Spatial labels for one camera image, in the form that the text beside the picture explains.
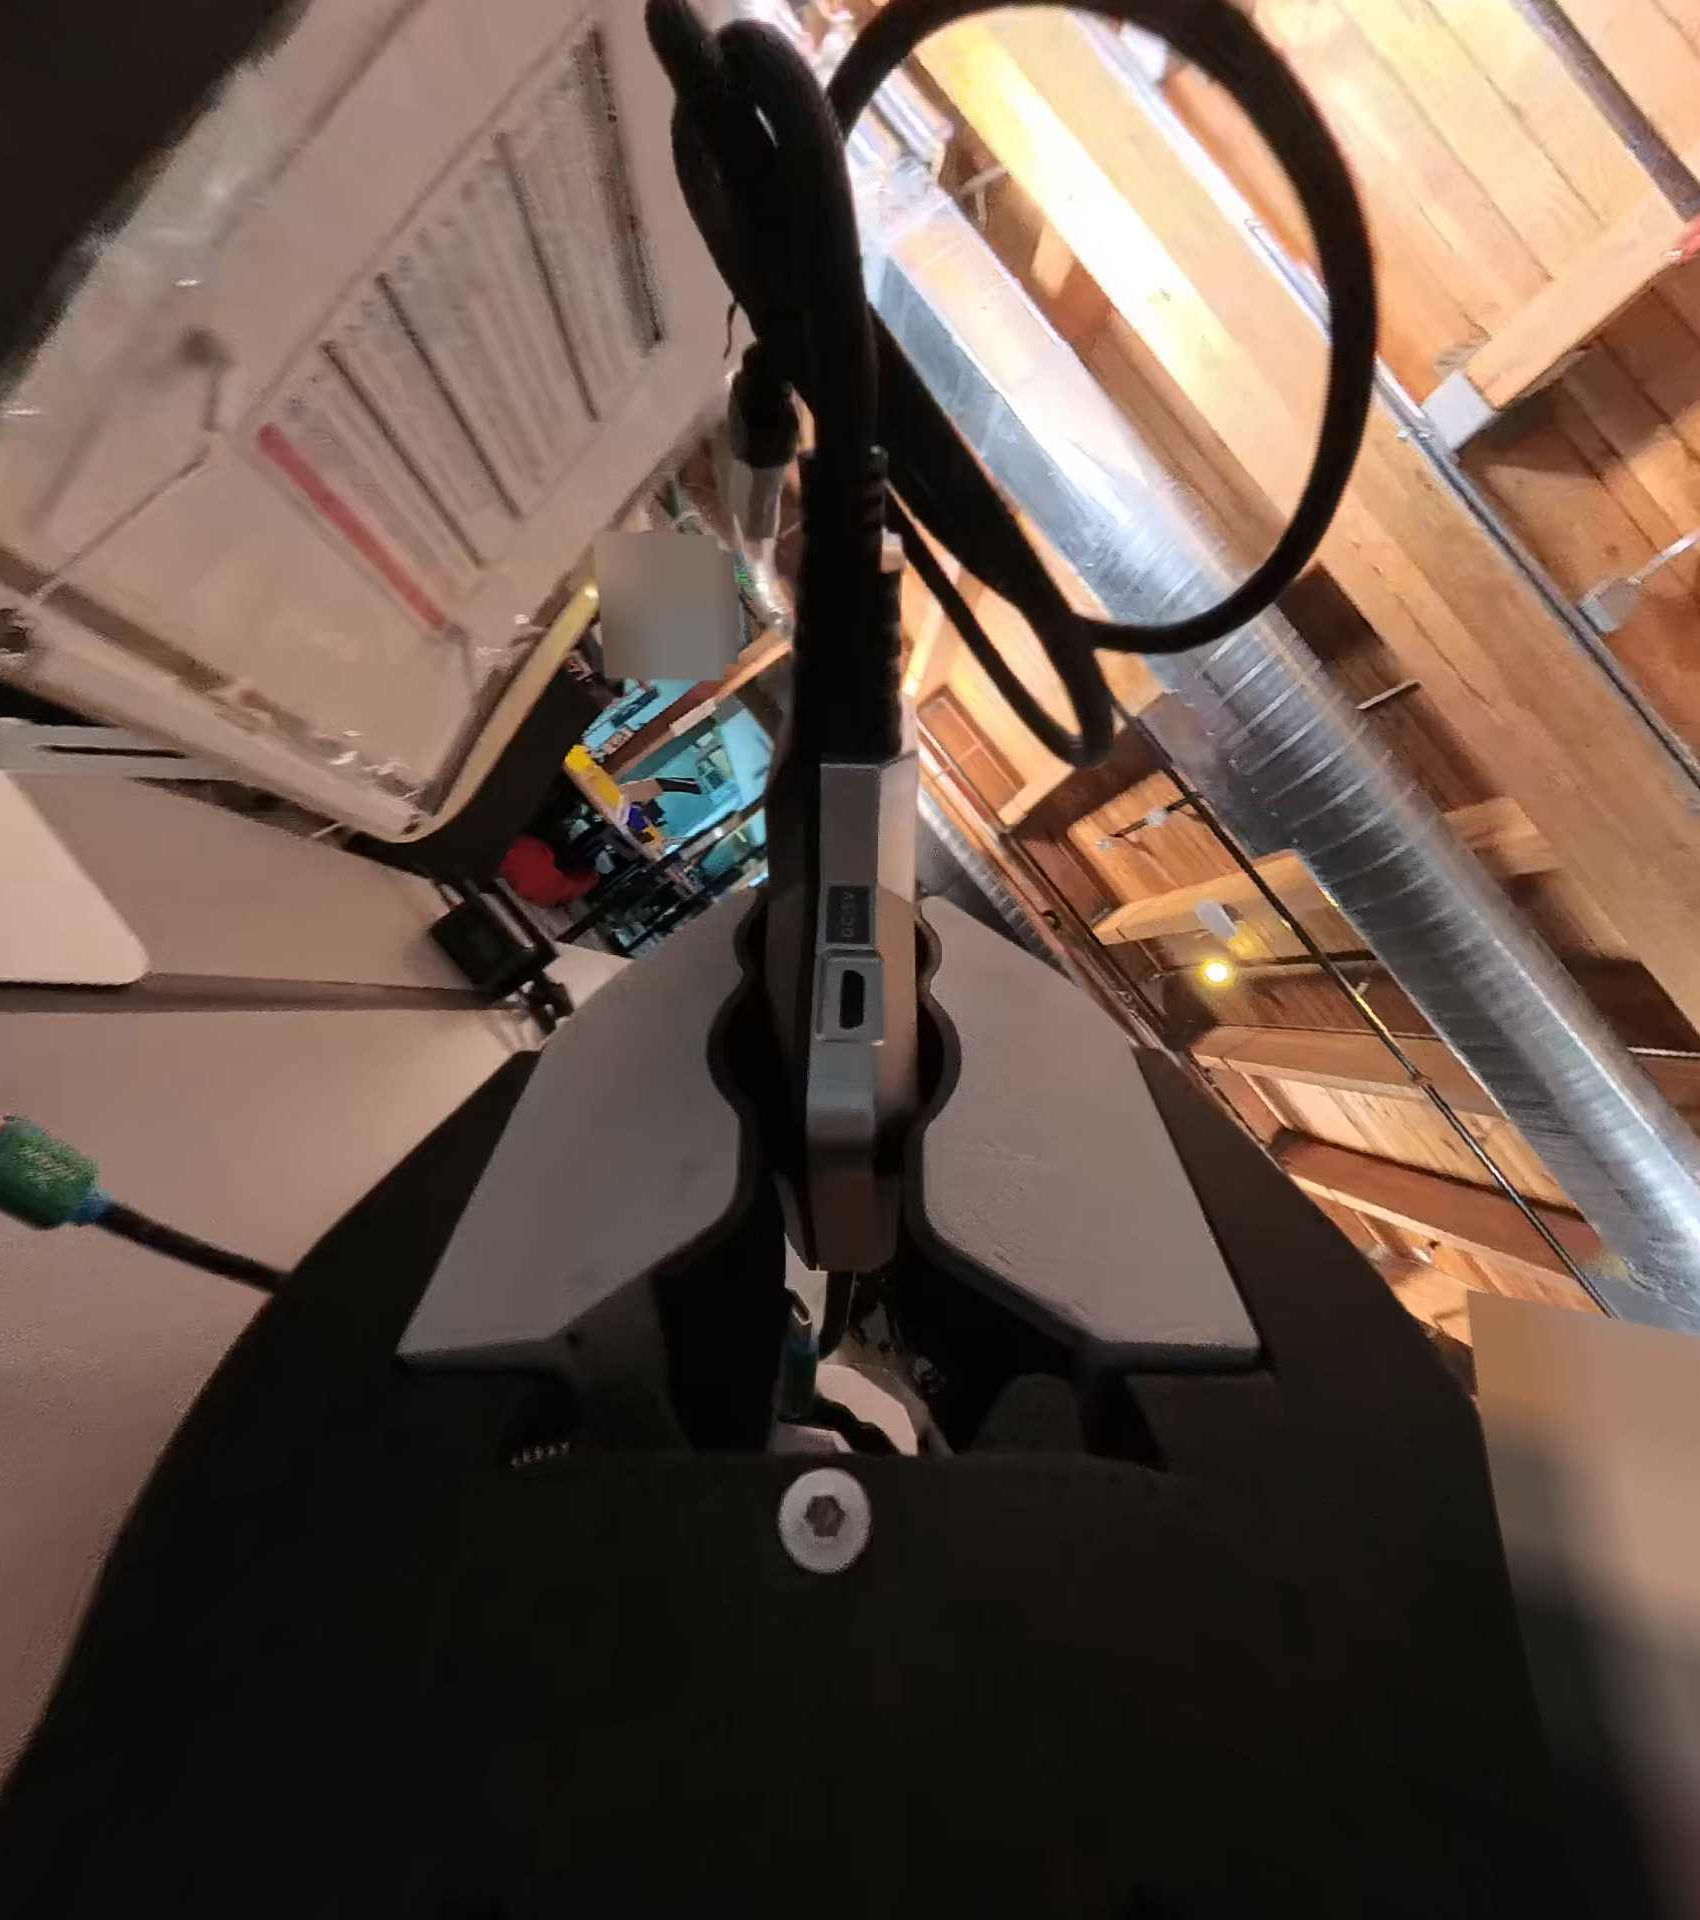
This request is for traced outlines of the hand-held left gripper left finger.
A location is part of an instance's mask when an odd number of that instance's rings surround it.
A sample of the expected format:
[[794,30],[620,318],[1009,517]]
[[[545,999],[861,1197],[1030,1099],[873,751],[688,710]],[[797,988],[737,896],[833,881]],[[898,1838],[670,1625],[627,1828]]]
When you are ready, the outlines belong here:
[[751,1310],[775,1352],[775,1194],[717,1067],[748,900],[614,972],[536,1052],[396,1355],[423,1372],[578,1373],[587,1334],[687,1281],[688,1331]]

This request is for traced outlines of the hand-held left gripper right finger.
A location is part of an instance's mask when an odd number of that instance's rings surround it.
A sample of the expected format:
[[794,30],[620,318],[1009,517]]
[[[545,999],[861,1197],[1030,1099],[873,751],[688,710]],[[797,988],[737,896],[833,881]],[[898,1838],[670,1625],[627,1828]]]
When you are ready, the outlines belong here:
[[922,927],[940,1078],[906,1148],[910,1239],[1064,1345],[1250,1369],[1256,1322],[1124,1027],[963,909],[927,900]]

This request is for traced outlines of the grey adapter hub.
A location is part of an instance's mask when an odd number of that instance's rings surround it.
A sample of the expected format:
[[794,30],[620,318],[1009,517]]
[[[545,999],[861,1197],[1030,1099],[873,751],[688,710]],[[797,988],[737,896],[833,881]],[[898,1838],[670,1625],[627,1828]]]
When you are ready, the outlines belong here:
[[916,747],[782,766],[770,793],[761,984],[787,1136],[779,1176],[813,1269],[882,1267],[922,1102]]

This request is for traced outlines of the black hdmi cable green plugs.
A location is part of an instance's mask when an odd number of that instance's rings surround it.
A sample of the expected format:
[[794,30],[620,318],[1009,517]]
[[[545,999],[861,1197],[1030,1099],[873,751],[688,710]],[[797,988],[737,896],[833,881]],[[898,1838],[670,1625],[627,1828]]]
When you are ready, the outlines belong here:
[[157,1258],[262,1294],[287,1284],[287,1273],[278,1267],[190,1237],[117,1202],[90,1152],[20,1115],[0,1115],[0,1212],[42,1233],[110,1233]]

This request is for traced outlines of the instruction sign on wooden board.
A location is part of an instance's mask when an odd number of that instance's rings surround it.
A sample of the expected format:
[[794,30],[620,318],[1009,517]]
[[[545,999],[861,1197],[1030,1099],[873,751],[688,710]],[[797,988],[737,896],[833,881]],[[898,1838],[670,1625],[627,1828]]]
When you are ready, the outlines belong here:
[[0,680],[390,845],[711,417],[642,2],[0,2]]

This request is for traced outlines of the grey electrical junction box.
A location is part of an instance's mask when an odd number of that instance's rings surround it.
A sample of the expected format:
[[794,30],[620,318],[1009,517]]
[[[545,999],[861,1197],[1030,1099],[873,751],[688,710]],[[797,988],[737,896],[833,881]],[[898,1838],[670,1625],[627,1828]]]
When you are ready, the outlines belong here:
[[1459,455],[1504,417],[1504,407],[1465,370],[1446,373],[1419,401],[1419,410],[1435,443]]

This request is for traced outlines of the silver ventilation duct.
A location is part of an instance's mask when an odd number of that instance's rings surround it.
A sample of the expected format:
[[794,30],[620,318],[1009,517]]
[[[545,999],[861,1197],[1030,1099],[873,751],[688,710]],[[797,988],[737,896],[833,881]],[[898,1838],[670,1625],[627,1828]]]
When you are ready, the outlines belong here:
[[[1192,610],[1221,583],[1195,502],[1158,464],[980,231],[906,167],[857,185],[873,312],[998,491],[1115,613]],[[1637,1322],[1700,1331],[1700,1139],[1655,1091],[1462,832],[1414,790],[1276,610],[1146,669],[1140,726],[1258,853],[1295,848],[1419,1014],[1482,1078],[1619,1278]]]

